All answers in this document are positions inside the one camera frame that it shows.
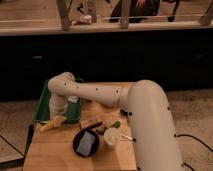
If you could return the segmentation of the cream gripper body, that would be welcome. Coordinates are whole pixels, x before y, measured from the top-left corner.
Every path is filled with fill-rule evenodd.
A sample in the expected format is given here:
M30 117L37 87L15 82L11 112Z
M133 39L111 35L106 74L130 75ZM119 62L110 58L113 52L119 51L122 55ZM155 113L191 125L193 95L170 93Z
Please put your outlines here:
M53 119L55 116L63 115L67 111L68 106L55 106L49 105L50 118Z

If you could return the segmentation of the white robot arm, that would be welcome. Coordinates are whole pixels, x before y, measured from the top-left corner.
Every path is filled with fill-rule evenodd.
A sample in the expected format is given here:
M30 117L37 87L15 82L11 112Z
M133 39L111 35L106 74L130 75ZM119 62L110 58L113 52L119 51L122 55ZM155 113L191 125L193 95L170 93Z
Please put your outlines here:
M72 73L64 72L48 81L48 89L52 115L67 110L70 96L126 111L137 170L185 171L170 105L164 90L156 82L140 80L130 86L78 83Z

